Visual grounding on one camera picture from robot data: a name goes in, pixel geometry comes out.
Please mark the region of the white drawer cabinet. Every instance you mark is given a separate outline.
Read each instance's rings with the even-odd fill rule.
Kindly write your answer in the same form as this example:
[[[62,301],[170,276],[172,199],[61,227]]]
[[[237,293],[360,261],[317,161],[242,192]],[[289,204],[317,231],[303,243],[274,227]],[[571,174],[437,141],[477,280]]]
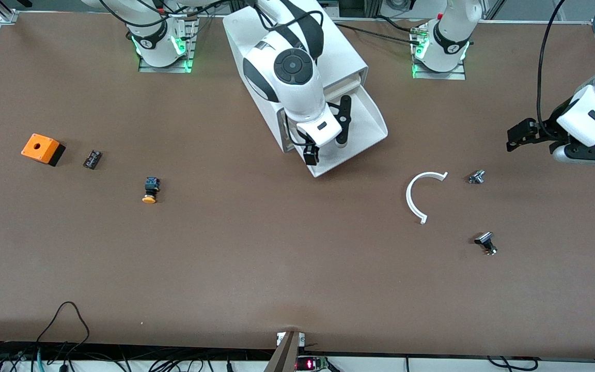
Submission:
[[[292,151],[294,146],[288,140],[283,128],[283,105],[270,103],[262,99],[250,87],[243,74],[244,56],[267,34],[267,31],[264,30],[257,13],[251,7],[245,7],[224,17],[223,26],[243,84],[250,93],[267,126],[271,129],[281,150],[284,153]],[[317,59],[317,68],[321,75],[323,87],[340,82],[340,80],[355,73],[361,76],[363,85],[368,72],[365,61],[331,19],[326,18],[324,20],[323,31],[324,49],[322,55]]]

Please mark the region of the aluminium arm base plate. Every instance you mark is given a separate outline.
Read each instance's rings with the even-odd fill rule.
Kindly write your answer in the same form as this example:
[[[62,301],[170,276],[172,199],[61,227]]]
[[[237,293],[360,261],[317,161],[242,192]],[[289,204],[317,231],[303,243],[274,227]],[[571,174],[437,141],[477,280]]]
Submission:
[[[436,37],[437,19],[419,27],[418,35],[411,36],[418,45],[412,47],[412,76],[416,79],[465,80],[464,59],[470,41],[439,43]]]
[[[139,71],[191,73],[200,20],[172,18],[153,39],[134,36]]]

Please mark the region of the orange button enclosure box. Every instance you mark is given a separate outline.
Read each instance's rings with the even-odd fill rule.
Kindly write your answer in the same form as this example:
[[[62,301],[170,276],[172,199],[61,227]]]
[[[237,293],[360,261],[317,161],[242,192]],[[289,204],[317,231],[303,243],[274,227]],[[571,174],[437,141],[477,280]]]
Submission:
[[[21,155],[35,162],[56,167],[64,151],[66,147],[61,142],[52,137],[34,133],[21,150]]]

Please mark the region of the yellow push button switch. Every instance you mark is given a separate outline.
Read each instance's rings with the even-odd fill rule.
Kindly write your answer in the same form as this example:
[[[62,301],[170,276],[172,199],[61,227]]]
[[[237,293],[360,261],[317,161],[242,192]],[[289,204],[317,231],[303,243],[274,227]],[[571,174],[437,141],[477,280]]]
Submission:
[[[156,198],[158,197],[159,189],[160,189],[161,181],[157,177],[147,177],[146,183],[144,185],[144,196],[142,197],[142,201],[147,204],[154,204],[156,203]]]

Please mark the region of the white curved plastic piece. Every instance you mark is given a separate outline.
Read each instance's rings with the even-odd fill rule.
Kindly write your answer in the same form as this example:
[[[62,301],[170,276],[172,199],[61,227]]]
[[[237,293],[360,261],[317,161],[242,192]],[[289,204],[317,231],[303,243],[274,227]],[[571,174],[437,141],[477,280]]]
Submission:
[[[413,177],[413,179],[411,179],[409,184],[406,186],[405,199],[406,199],[407,207],[410,209],[411,213],[414,214],[419,219],[419,223],[421,225],[424,225],[427,222],[428,216],[427,216],[427,214],[424,214],[421,210],[419,210],[417,208],[417,206],[415,205],[415,202],[413,200],[413,195],[412,195],[413,186],[420,179],[431,178],[431,179],[436,179],[439,181],[444,181],[444,179],[446,179],[446,177],[448,177],[448,172],[443,172],[443,173],[423,172],[423,173],[417,174],[415,177]]]

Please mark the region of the small device red display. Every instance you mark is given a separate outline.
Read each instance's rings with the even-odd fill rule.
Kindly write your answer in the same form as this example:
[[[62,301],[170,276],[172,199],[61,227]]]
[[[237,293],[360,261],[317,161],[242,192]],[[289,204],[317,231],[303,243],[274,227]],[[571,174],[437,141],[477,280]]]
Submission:
[[[320,372],[328,370],[329,362],[326,357],[300,356],[295,361],[295,372]]]

